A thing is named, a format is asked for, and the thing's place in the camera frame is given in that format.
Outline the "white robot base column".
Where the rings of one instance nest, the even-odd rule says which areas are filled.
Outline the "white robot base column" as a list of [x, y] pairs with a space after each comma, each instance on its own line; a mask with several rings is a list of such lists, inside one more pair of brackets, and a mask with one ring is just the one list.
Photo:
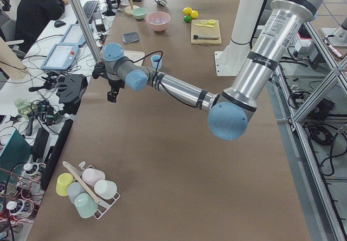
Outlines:
[[267, 0], [240, 0], [229, 45], [215, 52], [218, 76], [236, 76], [250, 52], [251, 39]]

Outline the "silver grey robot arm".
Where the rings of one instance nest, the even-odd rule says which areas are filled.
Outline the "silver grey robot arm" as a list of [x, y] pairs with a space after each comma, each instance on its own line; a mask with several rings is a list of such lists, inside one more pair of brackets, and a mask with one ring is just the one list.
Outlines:
[[272, 0], [272, 13], [254, 46], [233, 53], [232, 46], [215, 52], [218, 75], [234, 81], [219, 94], [176, 79], [152, 67], [135, 65], [117, 43], [104, 47], [105, 77], [111, 85], [138, 91], [149, 85], [181, 103], [208, 113], [208, 126], [218, 138], [234, 140], [247, 129], [256, 111], [256, 100], [277, 68], [302, 24], [313, 20], [323, 0]]

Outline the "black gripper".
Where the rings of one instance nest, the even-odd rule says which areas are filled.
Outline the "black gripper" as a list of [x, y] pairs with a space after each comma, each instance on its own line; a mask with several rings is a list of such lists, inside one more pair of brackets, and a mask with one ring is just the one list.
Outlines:
[[109, 102], [116, 103], [119, 90], [121, 88], [125, 88], [125, 82], [118, 78], [111, 79], [106, 72], [106, 67], [104, 63], [98, 63], [94, 66], [92, 77], [94, 79], [97, 79], [98, 77], [102, 77], [108, 81], [108, 84], [110, 85], [111, 89], [107, 93], [107, 100]]

